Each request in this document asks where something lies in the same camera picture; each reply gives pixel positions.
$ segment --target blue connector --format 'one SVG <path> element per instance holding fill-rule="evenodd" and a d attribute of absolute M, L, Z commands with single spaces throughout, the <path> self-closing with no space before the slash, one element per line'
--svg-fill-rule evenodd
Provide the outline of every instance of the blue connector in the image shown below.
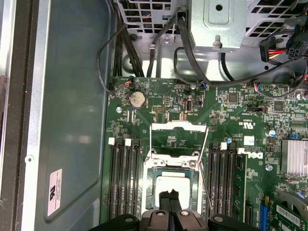
<path fill-rule="evenodd" d="M 298 135 L 297 135 L 297 134 L 291 134 L 291 135 L 290 135 L 290 138 L 296 140 L 296 139 L 298 139 Z"/>
<path fill-rule="evenodd" d="M 260 204 L 259 229 L 262 231 L 268 230 L 268 208 L 263 204 Z"/>

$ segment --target metal bracket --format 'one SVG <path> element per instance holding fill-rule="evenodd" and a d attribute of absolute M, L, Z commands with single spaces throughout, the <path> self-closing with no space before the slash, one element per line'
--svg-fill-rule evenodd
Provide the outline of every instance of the metal bracket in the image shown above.
<path fill-rule="evenodd" d="M 308 202 L 305 199 L 284 191 L 278 191 L 276 199 L 279 203 L 286 201 L 288 203 L 288 209 L 292 211 L 293 207 L 296 207 L 300 216 L 308 220 Z"/>
<path fill-rule="evenodd" d="M 179 157 L 171 157 L 168 154 L 158 154 L 152 148 L 152 130 L 173 130 L 174 128 L 183 128 L 186 131 L 199 131 L 205 133 L 203 146 L 201 152 L 194 151 L 191 155 L 181 155 Z M 142 177 L 142 202 L 141 212 L 146 211 L 146 190 L 147 190 L 147 175 L 148 169 L 153 167 L 167 167 L 176 166 L 182 168 L 190 168 L 199 172 L 198 178 L 198 196 L 197 196 L 197 212 L 202 212 L 202 196 L 203 196 L 203 178 L 201 171 L 203 170 L 201 157 L 204 152 L 205 142 L 207 139 L 208 128 L 206 125 L 193 125 L 188 121 L 173 120 L 165 124 L 151 124 L 150 125 L 150 150 L 143 163 L 143 177 Z"/>

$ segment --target chip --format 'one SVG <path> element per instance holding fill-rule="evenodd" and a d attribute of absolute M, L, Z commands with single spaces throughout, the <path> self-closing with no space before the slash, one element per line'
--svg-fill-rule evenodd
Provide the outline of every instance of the chip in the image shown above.
<path fill-rule="evenodd" d="M 212 122 L 212 124 L 217 124 L 218 123 L 218 119 L 212 118 L 211 122 Z"/>
<path fill-rule="evenodd" d="M 236 93 L 229 93 L 228 103 L 237 103 L 237 94 Z"/>
<path fill-rule="evenodd" d="M 274 102 L 274 111 L 275 112 L 283 112 L 283 101 L 275 101 Z"/>
<path fill-rule="evenodd" d="M 277 139 L 275 137 L 268 137 L 268 143 L 276 144 Z"/>

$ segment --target red wire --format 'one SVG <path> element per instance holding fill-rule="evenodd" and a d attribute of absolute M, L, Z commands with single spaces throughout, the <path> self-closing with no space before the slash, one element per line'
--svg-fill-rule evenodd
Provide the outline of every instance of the red wire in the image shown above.
<path fill-rule="evenodd" d="M 285 53 L 285 51 L 269 51 L 269 54 L 282 54 Z"/>

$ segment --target white slot latch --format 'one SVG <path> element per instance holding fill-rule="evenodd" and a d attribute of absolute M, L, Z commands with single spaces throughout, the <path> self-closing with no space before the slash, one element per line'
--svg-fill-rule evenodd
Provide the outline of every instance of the white slot latch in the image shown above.
<path fill-rule="evenodd" d="M 113 137 L 109 137 L 109 139 L 108 139 L 108 144 L 109 144 L 109 145 L 112 145 L 112 146 L 113 146 L 113 145 L 115 144 L 115 142 L 116 142 L 116 141 L 115 141 L 115 139 L 114 139 Z"/>

